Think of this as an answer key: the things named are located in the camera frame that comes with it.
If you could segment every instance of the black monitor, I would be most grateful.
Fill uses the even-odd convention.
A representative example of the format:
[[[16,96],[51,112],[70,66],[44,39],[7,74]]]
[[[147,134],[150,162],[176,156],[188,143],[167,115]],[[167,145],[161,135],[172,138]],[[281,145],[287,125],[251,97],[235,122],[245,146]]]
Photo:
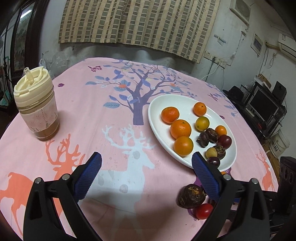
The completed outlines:
[[[249,102],[256,114],[264,121],[268,121],[271,115],[275,115],[278,106],[261,90],[257,89]]]

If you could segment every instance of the tablecloth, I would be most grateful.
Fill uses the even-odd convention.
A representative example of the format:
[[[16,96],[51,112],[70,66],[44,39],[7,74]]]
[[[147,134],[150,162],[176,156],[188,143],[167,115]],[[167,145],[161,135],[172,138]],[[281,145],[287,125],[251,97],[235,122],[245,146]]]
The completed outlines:
[[[89,58],[53,84],[60,118],[54,138],[37,140],[18,114],[0,140],[0,210],[20,237],[34,179],[56,180],[72,173],[97,151],[102,168],[79,205],[103,240],[192,239],[204,221],[177,206],[176,197],[196,176],[162,148],[148,122],[148,105],[162,94],[188,96],[218,113],[237,143],[237,158],[228,172],[237,180],[255,177],[264,190],[278,188],[259,141],[209,83],[163,66]],[[73,235],[58,204],[57,211]]]

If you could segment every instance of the metal screw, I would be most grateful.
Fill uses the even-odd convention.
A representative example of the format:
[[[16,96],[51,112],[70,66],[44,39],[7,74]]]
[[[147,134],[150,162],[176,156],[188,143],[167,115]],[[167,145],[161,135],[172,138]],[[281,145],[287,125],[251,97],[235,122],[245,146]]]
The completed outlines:
[[[41,182],[41,178],[40,178],[40,177],[38,177],[38,178],[35,179],[35,183],[38,184],[38,183],[40,183],[40,182]]]
[[[223,178],[227,181],[229,181],[231,179],[231,176],[229,174],[224,174]]]
[[[63,180],[68,180],[70,178],[70,175],[69,174],[64,174],[63,176],[62,176],[62,179]]]
[[[252,183],[258,184],[258,180],[256,178],[252,178],[251,180],[252,180]]]

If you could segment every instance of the dark wooden window frame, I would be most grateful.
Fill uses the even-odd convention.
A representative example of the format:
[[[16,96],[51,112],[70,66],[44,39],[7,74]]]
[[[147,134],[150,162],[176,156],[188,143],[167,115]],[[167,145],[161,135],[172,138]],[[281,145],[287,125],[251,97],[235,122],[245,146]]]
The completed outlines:
[[[23,69],[15,70],[14,52],[15,52],[15,38],[17,27],[20,21],[22,11],[30,4],[34,3],[32,14],[29,20],[24,51],[24,63],[25,67],[33,69],[38,67],[38,51],[39,51],[39,38],[42,28],[42,23],[46,8],[49,0],[29,0],[18,10],[17,20],[13,28],[11,47],[10,47],[10,74],[12,79],[12,85],[16,85],[19,79],[22,77]]]

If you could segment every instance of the plaid curtain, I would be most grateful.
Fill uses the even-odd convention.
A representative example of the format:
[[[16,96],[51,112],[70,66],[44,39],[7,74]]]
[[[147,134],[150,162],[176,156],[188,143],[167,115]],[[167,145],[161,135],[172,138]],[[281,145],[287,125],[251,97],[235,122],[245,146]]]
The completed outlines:
[[[123,43],[199,63],[220,0],[67,0],[59,43]]]

